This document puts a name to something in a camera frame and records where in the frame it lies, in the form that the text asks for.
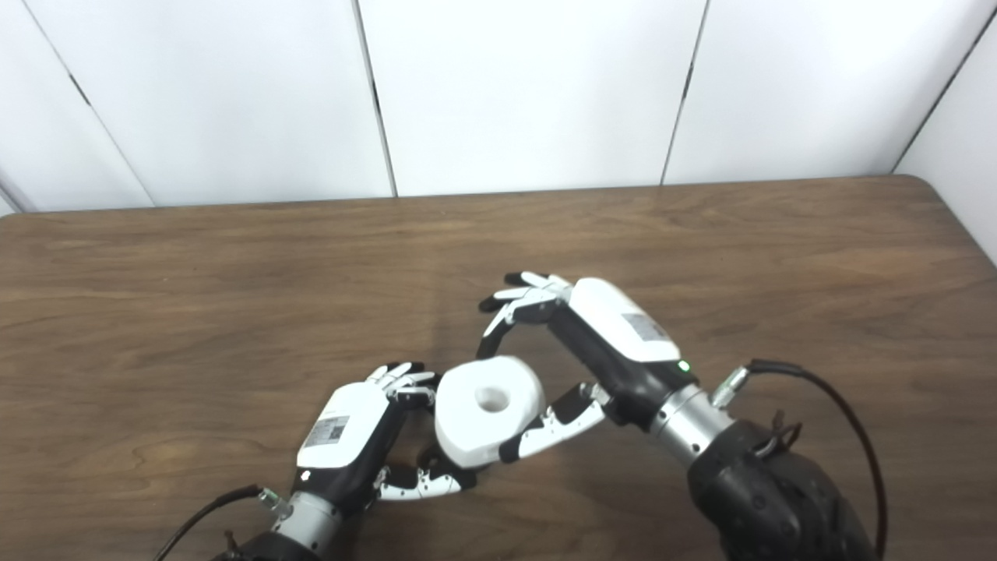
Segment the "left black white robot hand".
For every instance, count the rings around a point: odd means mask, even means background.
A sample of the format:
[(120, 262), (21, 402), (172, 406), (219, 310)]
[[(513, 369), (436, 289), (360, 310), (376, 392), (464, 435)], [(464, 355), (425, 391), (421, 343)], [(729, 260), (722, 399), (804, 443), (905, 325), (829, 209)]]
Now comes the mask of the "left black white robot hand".
[(376, 501), (417, 501), (476, 487), (477, 469), (456, 465), (438, 443), (415, 465), (388, 462), (410, 413), (434, 413), (441, 379), (424, 363), (391, 362), (337, 388), (297, 451), (291, 494), (312, 495), (350, 517)]

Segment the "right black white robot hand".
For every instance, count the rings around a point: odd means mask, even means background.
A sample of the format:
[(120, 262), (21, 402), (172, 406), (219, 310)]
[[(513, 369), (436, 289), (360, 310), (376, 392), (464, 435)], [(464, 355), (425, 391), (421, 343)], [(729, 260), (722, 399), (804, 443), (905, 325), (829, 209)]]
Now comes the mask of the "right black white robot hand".
[(571, 388), (499, 445), (501, 462), (548, 450), (605, 419), (651, 432), (665, 422), (668, 399), (688, 395), (697, 384), (666, 331), (609, 281), (584, 277), (569, 283), (554, 274), (517, 271), (506, 274), (505, 282), (505, 290), (478, 303), (494, 319), (477, 358), (494, 358), (517, 324), (544, 324), (594, 381)]

